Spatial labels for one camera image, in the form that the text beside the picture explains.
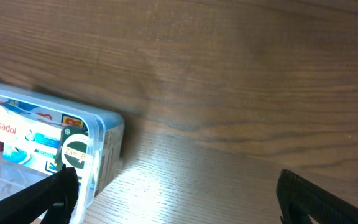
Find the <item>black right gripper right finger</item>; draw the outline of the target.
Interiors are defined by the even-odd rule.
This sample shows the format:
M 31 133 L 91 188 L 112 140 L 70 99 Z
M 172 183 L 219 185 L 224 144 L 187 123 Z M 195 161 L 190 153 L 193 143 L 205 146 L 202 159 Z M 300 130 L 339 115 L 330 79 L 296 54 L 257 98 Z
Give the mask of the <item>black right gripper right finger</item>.
M 358 224 L 358 208 L 283 169 L 276 186 L 283 224 Z

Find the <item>green Zam-Buk tin box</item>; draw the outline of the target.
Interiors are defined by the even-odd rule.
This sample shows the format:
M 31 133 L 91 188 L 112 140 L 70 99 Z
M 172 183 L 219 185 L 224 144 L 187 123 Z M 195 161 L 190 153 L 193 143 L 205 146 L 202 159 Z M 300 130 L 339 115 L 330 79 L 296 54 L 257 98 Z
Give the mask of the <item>green Zam-Buk tin box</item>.
M 60 171 L 63 165 L 83 170 L 87 161 L 88 143 L 88 133 L 75 126 L 64 127 L 55 158 L 56 170 Z

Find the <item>blue Cool Fever box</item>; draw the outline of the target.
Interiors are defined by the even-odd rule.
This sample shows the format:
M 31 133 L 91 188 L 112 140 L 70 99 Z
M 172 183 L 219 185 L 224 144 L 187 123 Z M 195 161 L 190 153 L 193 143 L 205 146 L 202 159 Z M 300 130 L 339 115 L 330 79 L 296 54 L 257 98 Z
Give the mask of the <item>blue Cool Fever box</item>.
M 88 130 L 85 122 L 76 116 L 71 116 L 66 113 L 57 112 L 17 100 L 9 100 L 8 103 L 39 116 L 43 116 L 45 119 L 69 126 L 75 126 L 77 128 L 81 128 L 85 132 Z M 98 115 L 98 120 L 105 124 L 102 161 L 98 174 L 98 186 L 96 187 L 95 192 L 95 194 L 99 194 L 113 181 L 116 176 L 122 137 L 124 133 L 124 120 L 121 115 L 112 111 L 93 108 L 91 106 L 87 106 L 86 108 L 96 113 Z

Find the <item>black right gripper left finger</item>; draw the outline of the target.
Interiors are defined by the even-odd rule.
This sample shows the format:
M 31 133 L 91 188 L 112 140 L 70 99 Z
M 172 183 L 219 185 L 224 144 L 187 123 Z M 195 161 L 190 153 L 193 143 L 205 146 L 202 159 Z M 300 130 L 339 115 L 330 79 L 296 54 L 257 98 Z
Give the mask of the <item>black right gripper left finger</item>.
M 32 223 L 41 214 L 42 223 L 69 224 L 78 201 L 79 182 L 75 168 L 63 166 L 51 175 L 0 201 L 0 224 Z

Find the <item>clear plastic container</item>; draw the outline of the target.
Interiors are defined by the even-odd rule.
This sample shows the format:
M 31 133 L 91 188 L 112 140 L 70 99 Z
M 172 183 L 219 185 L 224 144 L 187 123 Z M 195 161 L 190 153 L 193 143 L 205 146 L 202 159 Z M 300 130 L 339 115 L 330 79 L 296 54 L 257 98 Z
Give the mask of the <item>clear plastic container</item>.
M 0 83 L 0 201 L 73 167 L 81 223 L 116 176 L 124 128 L 115 112 Z

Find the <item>white Panadol box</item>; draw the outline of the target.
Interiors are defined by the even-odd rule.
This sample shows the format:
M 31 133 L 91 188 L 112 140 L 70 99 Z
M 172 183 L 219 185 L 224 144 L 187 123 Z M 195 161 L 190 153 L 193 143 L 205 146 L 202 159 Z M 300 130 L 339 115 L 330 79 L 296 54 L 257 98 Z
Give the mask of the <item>white Panadol box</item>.
M 0 103 L 0 142 L 27 141 L 58 148 L 64 127 L 9 103 Z

